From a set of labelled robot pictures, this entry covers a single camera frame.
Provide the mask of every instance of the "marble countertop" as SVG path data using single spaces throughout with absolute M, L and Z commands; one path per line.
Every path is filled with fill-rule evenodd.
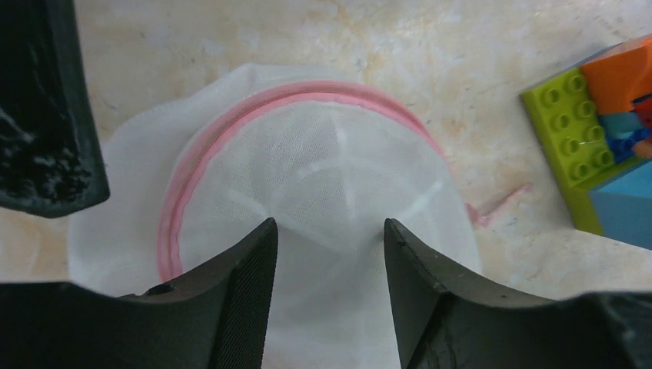
M 472 204 L 534 190 L 477 229 L 485 274 L 549 298 L 652 289 L 652 252 L 573 229 L 517 98 L 602 48 L 652 33 L 652 2 L 606 0 L 80 0 L 91 106 L 124 121 L 246 62 L 323 65 L 424 122 Z M 67 275 L 67 220 L 0 211 L 0 280 Z

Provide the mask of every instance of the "pink plastic strip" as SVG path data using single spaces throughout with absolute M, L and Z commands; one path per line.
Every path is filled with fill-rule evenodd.
M 467 213 L 468 217 L 471 220 L 471 223 L 478 225 L 480 227 L 490 227 L 494 221 L 496 221 L 496 218 L 498 218 L 503 211 L 505 211 L 505 208 L 516 198 L 521 196 L 522 194 L 529 192 L 532 190 L 532 184 L 528 183 L 525 186 L 522 186 L 518 188 L 516 191 L 512 192 L 509 194 L 506 198 L 504 198 L 500 204 L 493 210 L 491 210 L 488 214 L 482 214 L 480 211 L 475 208 L 473 205 L 466 203 L 467 207 Z
M 367 86 L 343 82 L 312 81 L 273 88 L 251 96 L 205 129 L 175 169 L 165 197 L 157 232 L 158 271 L 163 281 L 168 281 L 183 273 L 179 255 L 179 234 L 183 213 L 208 166 L 208 162 L 247 123 L 272 110 L 300 101 L 338 102 L 376 111 L 424 137 L 432 148 L 443 157 L 442 150 L 427 133 L 417 116 L 399 101 Z M 215 137 L 215 133 L 220 130 L 224 131 Z M 195 168 L 192 173 L 189 172 L 190 167 Z

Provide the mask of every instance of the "orange lego block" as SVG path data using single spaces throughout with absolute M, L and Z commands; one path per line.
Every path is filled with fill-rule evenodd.
M 624 113 L 652 93 L 652 35 L 624 42 L 580 66 L 600 115 Z

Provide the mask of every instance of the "lego stud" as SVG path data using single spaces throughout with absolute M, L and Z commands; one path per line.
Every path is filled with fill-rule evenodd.
M 600 141 L 603 140 L 604 138 L 605 138 L 604 128 L 602 128 L 599 125 L 589 127 L 587 128 L 586 131 L 584 131 L 584 140 L 586 142 Z
M 570 177 L 574 180 L 579 180 L 589 174 L 589 166 L 586 164 L 577 163 L 570 167 Z
M 580 142 L 574 138 L 566 137 L 561 142 L 561 152 L 565 155 L 576 154 L 580 150 Z
M 595 114 L 595 103 L 592 101 L 582 101 L 575 105 L 575 116 L 578 119 L 586 119 Z
M 599 150 L 593 155 L 593 165 L 596 168 L 606 167 L 614 163 L 614 153 L 609 150 Z
M 577 94 L 587 87 L 587 79 L 583 75 L 573 75 L 566 80 L 566 91 Z
M 541 99 L 546 106 L 557 104 L 561 100 L 561 92 L 556 88 L 546 88 Z
M 568 115 L 559 114 L 552 119 L 552 129 L 555 131 L 563 131 L 571 125 L 571 119 Z

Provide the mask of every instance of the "pink rim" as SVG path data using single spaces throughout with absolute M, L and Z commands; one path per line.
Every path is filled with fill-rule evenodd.
M 158 272 L 163 281 L 169 281 L 183 273 L 179 255 L 183 213 L 208 162 L 247 123 L 272 110 L 301 101 L 337 102 L 375 111 L 424 137 L 428 144 L 444 157 L 416 115 L 399 101 L 374 88 L 353 83 L 311 81 L 272 88 L 253 95 L 210 124 L 191 144 L 172 175 L 161 210 L 156 241 Z

